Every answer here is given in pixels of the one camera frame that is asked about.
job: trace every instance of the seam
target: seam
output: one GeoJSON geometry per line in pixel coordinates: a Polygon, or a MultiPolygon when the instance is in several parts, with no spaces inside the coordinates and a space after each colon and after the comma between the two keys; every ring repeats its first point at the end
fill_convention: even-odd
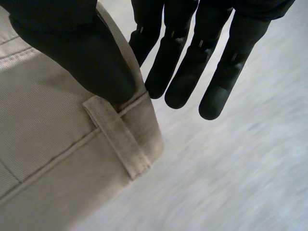
{"type": "Polygon", "coordinates": [[[58,164],[62,163],[62,161],[64,161],[66,158],[73,155],[82,146],[91,142],[94,138],[96,138],[101,133],[102,131],[99,128],[93,130],[92,132],[87,134],[85,137],[81,138],[78,142],[74,143],[69,148],[61,152],[55,158],[51,159],[48,163],[46,163],[38,171],[36,171],[34,174],[28,177],[24,182],[21,182],[21,184],[17,185],[16,187],[13,187],[11,190],[5,193],[5,195],[2,198],[0,198],[0,207],[4,205],[5,203],[9,202],[10,200],[12,200],[15,196],[17,196],[19,193],[24,191],[27,187],[29,187],[30,185],[38,181],[47,172],[49,172],[51,169],[56,167],[58,164]]]}
{"type": "Polygon", "coordinates": [[[20,54],[20,53],[22,53],[22,52],[25,52],[25,51],[27,51],[27,50],[31,49],[31,48],[33,48],[33,47],[27,47],[27,48],[25,48],[25,49],[23,49],[23,50],[21,50],[21,51],[18,51],[18,52],[15,52],[15,53],[9,54],[9,55],[7,55],[7,56],[0,57],[0,60],[2,60],[2,59],[6,59],[6,58],[9,58],[9,57],[11,57],[11,56],[13,56],[13,55],[20,54]]]}
{"type": "Polygon", "coordinates": [[[18,181],[18,183],[21,183],[21,181],[15,176],[15,174],[4,164],[4,162],[0,159],[0,163],[5,167],[6,170],[18,181]]]}
{"type": "Polygon", "coordinates": [[[131,111],[132,109],[134,109],[135,107],[137,107],[140,103],[142,103],[143,101],[145,101],[149,96],[148,92],[145,92],[142,96],[140,96],[139,98],[137,98],[133,103],[131,103],[130,105],[128,105],[126,108],[124,108],[122,111],[120,111],[118,114],[120,117],[124,116],[125,114],[127,114],[129,111],[131,111]]]}
{"type": "Polygon", "coordinates": [[[8,39],[8,40],[5,40],[5,41],[3,41],[2,43],[0,43],[0,46],[3,45],[3,44],[5,44],[5,43],[8,43],[8,42],[10,42],[10,41],[13,41],[14,39],[17,39],[17,38],[19,38],[19,36],[15,36],[15,37],[13,37],[13,38],[10,38],[10,39],[8,39]]]}

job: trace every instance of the floor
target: floor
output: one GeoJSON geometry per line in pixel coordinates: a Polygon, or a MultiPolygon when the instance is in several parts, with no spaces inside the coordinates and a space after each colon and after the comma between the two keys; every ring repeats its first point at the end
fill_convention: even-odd
{"type": "MultiPolygon", "coordinates": [[[[130,1],[101,2],[129,39],[130,1]]],[[[228,21],[188,104],[172,110],[163,98],[154,101],[164,156],[77,230],[308,231],[307,12],[308,1],[296,0],[272,22],[222,115],[206,121],[198,105],[228,21]]],[[[145,77],[158,45],[142,67],[145,77]]]]}

